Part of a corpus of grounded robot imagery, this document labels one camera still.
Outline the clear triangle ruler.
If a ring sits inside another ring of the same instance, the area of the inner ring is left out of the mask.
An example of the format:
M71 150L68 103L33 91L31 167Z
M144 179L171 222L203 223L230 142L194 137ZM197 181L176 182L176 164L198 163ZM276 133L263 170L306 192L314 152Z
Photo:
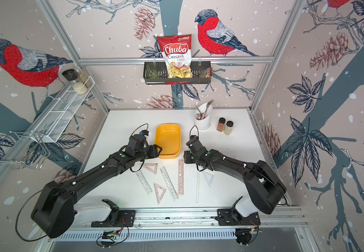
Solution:
M202 172L202 174L203 174L203 176L204 176L204 179L205 179L205 181L206 181L206 183L207 183L207 185L208 185L208 187L209 188L211 188L211 186L212 186L212 183L213 183L213 181L214 181L214 177L215 177L215 175L213 174L213 173L211 173L211 172L209 172L209 171L203 171Z

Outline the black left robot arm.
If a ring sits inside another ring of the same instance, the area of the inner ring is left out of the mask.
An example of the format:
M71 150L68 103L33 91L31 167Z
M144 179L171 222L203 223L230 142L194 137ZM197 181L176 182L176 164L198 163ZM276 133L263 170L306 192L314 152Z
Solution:
M162 150L156 144L149 145L141 134L130 136L128 145L109 155L98 166L71 180L46 184L31 212L31 219L48 237L59 237L73 224L76 215L74 205L82 197L105 181L131 169L136 162L159 157Z

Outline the yellow plastic storage box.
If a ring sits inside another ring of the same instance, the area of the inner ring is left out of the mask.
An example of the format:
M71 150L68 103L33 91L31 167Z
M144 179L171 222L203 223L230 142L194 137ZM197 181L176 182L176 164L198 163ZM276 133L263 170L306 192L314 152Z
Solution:
M162 148L160 159L175 159L181 151L181 128L177 124L162 124L157 127L155 144Z

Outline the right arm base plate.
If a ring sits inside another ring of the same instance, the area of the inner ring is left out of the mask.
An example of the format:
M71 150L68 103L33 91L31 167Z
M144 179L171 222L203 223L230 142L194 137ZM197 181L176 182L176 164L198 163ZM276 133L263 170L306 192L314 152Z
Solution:
M218 209L214 219L220 226L259 226L260 217L258 209L250 196L241 196L234 204L226 209Z

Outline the clear thin straight ruler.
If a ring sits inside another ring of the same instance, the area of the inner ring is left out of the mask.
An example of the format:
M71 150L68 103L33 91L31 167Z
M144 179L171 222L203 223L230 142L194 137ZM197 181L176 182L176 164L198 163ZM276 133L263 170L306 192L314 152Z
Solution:
M200 172L197 171L196 176L196 203L199 203L199 193L200 193Z

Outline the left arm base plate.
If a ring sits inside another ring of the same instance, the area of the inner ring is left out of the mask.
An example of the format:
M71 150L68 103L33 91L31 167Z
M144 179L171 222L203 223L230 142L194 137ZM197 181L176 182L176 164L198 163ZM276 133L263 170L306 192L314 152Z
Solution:
M122 227L123 222L125 226L133 227L135 221L135 210L120 210L119 206L113 203L109 199L103 199L104 206L110 208L110 212L107 214L106 219L102 221L94 221L91 223L93 228L107 228L107 227Z

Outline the clear grey stencil ruler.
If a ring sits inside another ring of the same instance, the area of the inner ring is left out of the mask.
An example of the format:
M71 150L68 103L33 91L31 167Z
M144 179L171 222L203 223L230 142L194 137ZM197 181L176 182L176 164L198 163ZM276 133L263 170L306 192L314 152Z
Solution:
M173 186L173 184L171 182L171 179L170 179L170 177L168 175L168 172L167 172L166 168L161 167L160 171L161 171L163 179L164 179L164 181L166 183L167 189L169 190L171 198L173 199L173 201L178 200L178 194L177 194L177 192L176 192L176 190L175 190L175 188L174 188L174 186Z

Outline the pink straight stencil ruler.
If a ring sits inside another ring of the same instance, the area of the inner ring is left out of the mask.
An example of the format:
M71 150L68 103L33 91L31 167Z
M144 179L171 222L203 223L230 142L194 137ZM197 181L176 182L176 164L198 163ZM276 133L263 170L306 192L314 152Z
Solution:
M184 195L184 160L178 161L178 195Z

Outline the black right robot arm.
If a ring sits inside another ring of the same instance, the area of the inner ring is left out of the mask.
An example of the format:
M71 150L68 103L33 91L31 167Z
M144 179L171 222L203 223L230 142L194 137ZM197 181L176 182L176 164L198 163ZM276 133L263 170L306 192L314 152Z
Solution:
M223 155L221 152L207 150L196 135L190 136L184 154L186 164L196 164L197 170L222 172L242 181L250 199L258 211L270 215L286 194L286 187L273 169L264 161L243 162Z

